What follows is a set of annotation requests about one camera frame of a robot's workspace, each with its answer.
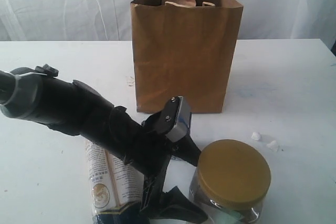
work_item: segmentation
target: glass jar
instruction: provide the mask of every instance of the glass jar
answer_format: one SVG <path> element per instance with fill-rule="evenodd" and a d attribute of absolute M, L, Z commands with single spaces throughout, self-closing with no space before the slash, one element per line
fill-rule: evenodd
<path fill-rule="evenodd" d="M 202 151 L 189 199 L 208 214 L 204 224 L 257 223 L 270 182 L 269 166 L 258 151 L 219 140 Z"/>

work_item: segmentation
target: cylindrical package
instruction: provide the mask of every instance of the cylindrical package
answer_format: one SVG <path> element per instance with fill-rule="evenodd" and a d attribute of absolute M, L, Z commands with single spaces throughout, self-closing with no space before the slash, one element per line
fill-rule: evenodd
<path fill-rule="evenodd" d="M 139 214 L 141 177 L 132 166 L 86 142 L 94 224 L 149 224 Z"/>

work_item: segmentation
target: white fabric curtain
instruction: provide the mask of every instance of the white fabric curtain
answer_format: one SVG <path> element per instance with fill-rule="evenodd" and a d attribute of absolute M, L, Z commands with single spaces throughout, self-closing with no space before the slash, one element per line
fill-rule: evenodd
<path fill-rule="evenodd" d="M 238 0 L 241 39 L 336 40 L 336 0 Z M 131 0 L 0 0 L 0 40 L 131 40 Z"/>

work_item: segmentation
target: small white piece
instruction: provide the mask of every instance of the small white piece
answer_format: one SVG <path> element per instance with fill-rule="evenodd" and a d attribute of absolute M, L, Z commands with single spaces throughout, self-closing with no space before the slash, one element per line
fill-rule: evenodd
<path fill-rule="evenodd" d="M 278 150 L 279 150 L 279 144 L 275 140 L 273 140 L 272 142 L 270 142 L 266 146 L 274 152 L 278 152 Z"/>
<path fill-rule="evenodd" d="M 253 132 L 251 138 L 254 141 L 260 141 L 261 140 L 261 134 L 259 132 Z"/>

